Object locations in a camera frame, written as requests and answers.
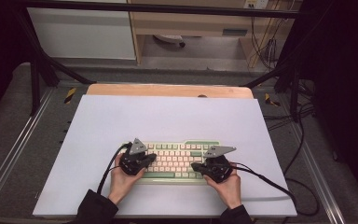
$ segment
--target white table surface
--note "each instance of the white table surface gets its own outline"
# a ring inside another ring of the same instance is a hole
[[[236,147],[229,161],[243,163],[287,189],[257,100],[84,95],[40,194],[34,215],[74,216],[88,189],[96,191],[123,142],[218,140]],[[252,217],[292,217],[287,195],[238,171],[241,197]],[[108,194],[110,176],[103,186]],[[117,217],[218,217],[225,210],[209,186],[135,185]]]

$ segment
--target mechanical keyboard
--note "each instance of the mechanical keyboard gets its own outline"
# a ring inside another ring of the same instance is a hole
[[[156,160],[146,169],[137,184],[203,185],[206,181],[191,168],[192,162],[204,162],[203,154],[218,141],[189,140],[183,143],[144,142],[146,154],[156,153]]]

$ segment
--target black device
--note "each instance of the black device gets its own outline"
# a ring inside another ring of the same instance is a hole
[[[137,175],[143,168],[148,167],[157,155],[146,155],[147,147],[137,138],[120,159],[119,166],[127,175]]]
[[[232,168],[224,154],[235,150],[235,147],[210,147],[204,153],[205,163],[191,163],[191,167],[195,172],[207,175],[214,182],[221,183],[225,181],[232,173]]]

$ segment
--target gray carpet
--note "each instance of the gray carpet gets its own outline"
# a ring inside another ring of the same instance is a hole
[[[135,83],[172,83],[172,84],[204,84],[237,86],[253,79],[238,72],[217,71],[172,71],[172,70],[140,70],[140,69],[92,69],[77,68],[76,71],[84,77],[104,82],[135,82]],[[60,75],[61,79],[71,80]],[[29,72],[26,68],[19,68],[15,73],[7,94],[0,103],[0,164],[5,159],[11,146],[14,144],[31,111],[31,93],[29,90]],[[271,86],[274,80],[269,80],[261,87],[254,89],[254,95],[259,100],[264,115],[284,115],[281,106],[267,105],[264,102],[265,93],[271,98],[279,99]],[[10,177],[0,193],[0,217],[35,218],[32,216],[37,202],[35,195],[41,192],[49,171],[60,150],[65,137],[64,130],[69,127],[68,121],[76,112],[80,97],[87,87],[77,87],[74,98],[69,105],[63,100],[69,87],[59,87],[54,93],[48,107],[36,126],[32,137],[23,150]],[[358,185],[345,163],[335,162],[332,151],[321,128],[318,117],[304,119],[306,140],[312,153],[323,170],[337,204],[347,223],[358,223]],[[278,160],[284,169],[294,153],[297,142],[293,130],[289,125],[270,132]],[[310,174],[300,156],[291,167],[287,177],[296,179],[312,188],[316,193]],[[298,209],[311,212],[315,208],[313,197],[308,191],[297,184],[288,183],[290,190],[296,195]],[[179,220],[133,220],[136,223],[179,223]],[[193,223],[209,223],[209,220],[193,220]],[[128,220],[119,220],[119,223],[129,223]],[[282,219],[257,220],[256,223],[281,223]],[[298,216],[288,220],[291,223],[329,223],[329,218],[321,204],[319,213],[313,217]]]

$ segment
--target black sleeve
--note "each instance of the black sleeve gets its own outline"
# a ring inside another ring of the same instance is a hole
[[[77,216],[71,224],[108,224],[117,213],[117,206],[91,189],[77,209]]]
[[[222,224],[252,224],[252,220],[242,205],[226,209],[220,216],[220,223]]]

